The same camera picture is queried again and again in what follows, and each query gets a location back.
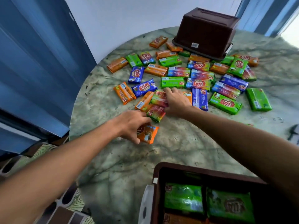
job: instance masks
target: marble table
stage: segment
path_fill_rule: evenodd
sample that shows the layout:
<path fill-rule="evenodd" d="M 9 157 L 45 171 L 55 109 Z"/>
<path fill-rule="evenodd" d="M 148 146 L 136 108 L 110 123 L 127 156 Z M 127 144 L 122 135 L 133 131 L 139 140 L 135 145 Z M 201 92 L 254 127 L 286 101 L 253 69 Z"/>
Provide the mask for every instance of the marble table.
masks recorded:
<path fill-rule="evenodd" d="M 160 35 L 173 39 L 178 27 L 152 31 L 119 46 L 104 58 L 90 73 L 78 94 L 70 124 L 70 139 L 101 125 L 125 110 L 133 109 L 139 99 L 122 105 L 113 87 L 128 80 L 128 66 L 111 74 L 107 64 L 133 52 L 156 49 L 148 44 Z M 289 128 L 299 123 L 299 52 L 282 38 L 237 31 L 230 53 L 258 56 L 260 65 L 253 68 L 258 80 L 250 87 L 263 88 L 273 110 L 252 112 L 245 94 L 237 99 L 241 111 L 231 116 L 215 107 L 209 112 L 255 127 L 287 139 Z M 186 67 L 187 58 L 182 58 Z M 160 78 L 144 74 L 143 81 Z M 221 170 L 254 176 L 231 158 L 203 131 L 185 120 L 165 116 L 152 145 L 134 145 L 125 139 L 115 139 L 95 157 L 78 178 L 84 202 L 90 207 L 95 223 L 137 223 L 140 203 L 147 184 L 159 162 Z"/>

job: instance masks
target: forearm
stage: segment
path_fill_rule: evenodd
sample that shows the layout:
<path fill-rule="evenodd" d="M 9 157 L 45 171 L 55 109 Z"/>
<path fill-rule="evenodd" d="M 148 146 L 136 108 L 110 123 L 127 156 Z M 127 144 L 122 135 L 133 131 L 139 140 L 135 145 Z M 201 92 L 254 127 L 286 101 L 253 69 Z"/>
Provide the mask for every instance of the forearm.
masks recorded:
<path fill-rule="evenodd" d="M 253 173 L 297 196 L 299 150 L 273 134 L 233 120 L 188 107 L 184 119 L 199 127 L 228 154 Z"/>
<path fill-rule="evenodd" d="M 22 217 L 46 208 L 118 133 L 113 120 L 110 120 L 50 151 L 8 178 L 0 186 L 0 219 L 13 223 L 13 214 Z"/>

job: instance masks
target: hand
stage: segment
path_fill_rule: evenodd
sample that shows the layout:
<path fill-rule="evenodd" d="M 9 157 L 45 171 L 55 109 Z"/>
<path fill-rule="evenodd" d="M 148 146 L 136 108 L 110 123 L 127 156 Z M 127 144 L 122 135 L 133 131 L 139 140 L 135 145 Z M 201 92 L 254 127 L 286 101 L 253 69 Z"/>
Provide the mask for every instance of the hand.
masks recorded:
<path fill-rule="evenodd" d="M 164 111 L 175 117 L 182 118 L 186 108 L 192 106 L 189 99 L 177 88 L 165 88 L 166 98 L 169 103 L 169 107 L 165 108 Z"/>
<path fill-rule="evenodd" d="M 140 110 L 129 110 L 115 117 L 115 121 L 115 124 L 120 126 L 120 133 L 118 136 L 128 139 L 135 144 L 139 144 L 140 139 L 137 138 L 137 129 L 143 124 L 151 123 L 152 119 L 147 117 L 147 114 Z"/>

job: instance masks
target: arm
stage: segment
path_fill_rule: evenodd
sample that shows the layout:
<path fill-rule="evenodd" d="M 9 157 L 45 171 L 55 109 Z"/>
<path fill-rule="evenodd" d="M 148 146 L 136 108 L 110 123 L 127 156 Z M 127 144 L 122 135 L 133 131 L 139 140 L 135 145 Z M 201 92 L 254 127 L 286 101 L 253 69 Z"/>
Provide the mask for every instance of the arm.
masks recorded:
<path fill-rule="evenodd" d="M 165 91 L 169 102 L 167 114 L 196 125 L 240 164 L 283 191 L 299 208 L 297 146 L 268 132 L 191 106 L 176 88 Z"/>
<path fill-rule="evenodd" d="M 141 111 L 124 112 L 28 164 L 0 185 L 0 222 L 32 223 L 111 140 L 139 144 L 137 129 L 150 122 Z"/>

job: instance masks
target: round table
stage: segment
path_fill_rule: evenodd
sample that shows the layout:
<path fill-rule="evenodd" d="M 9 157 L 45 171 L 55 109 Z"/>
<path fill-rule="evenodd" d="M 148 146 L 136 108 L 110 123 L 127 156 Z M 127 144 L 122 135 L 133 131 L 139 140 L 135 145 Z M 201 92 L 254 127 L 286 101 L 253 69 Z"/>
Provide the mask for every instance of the round table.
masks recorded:
<path fill-rule="evenodd" d="M 85 80 L 77 96 L 70 124 L 70 139 L 94 129 L 125 110 L 134 109 L 140 98 L 123 105 L 113 87 L 127 82 L 129 65 L 112 74 L 107 64 L 133 52 L 149 51 L 153 57 L 157 49 L 149 46 L 156 37 L 172 40 L 178 27 L 152 31 L 140 35 L 104 58 Z M 287 139 L 288 129 L 299 123 L 299 52 L 282 38 L 237 31 L 231 54 L 240 53 L 260 58 L 258 67 L 252 68 L 257 81 L 250 87 L 263 88 L 273 108 L 270 112 L 252 112 L 245 94 L 237 101 L 243 104 L 236 116 L 231 116 L 213 106 L 209 112 L 225 118 L 271 132 Z M 187 58 L 182 57 L 183 67 Z M 143 82 L 159 77 L 144 74 Z M 92 212 L 95 223 L 137 223 L 140 203 L 147 184 L 152 184 L 154 167 L 159 162 L 252 175 L 248 169 L 230 157 L 214 140 L 189 122 L 163 117 L 152 145 L 134 145 L 117 138 L 95 157 L 80 174 L 78 183 L 83 200 Z"/>

